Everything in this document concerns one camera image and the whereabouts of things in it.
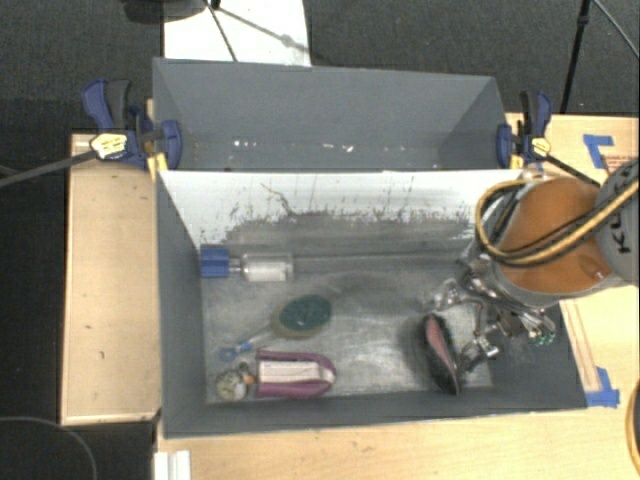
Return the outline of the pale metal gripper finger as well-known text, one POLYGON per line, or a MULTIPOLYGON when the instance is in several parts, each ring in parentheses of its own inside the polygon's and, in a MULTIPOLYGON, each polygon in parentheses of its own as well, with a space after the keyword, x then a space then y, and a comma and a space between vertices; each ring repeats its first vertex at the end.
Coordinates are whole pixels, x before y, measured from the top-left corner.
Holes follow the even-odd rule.
POLYGON ((432 293, 430 308, 434 313, 443 313, 458 306, 469 306, 470 294, 454 278, 443 281, 432 293))
POLYGON ((468 342, 460 353, 461 368, 465 372, 473 371, 478 365, 494 359, 500 349, 487 338, 475 338, 468 342))

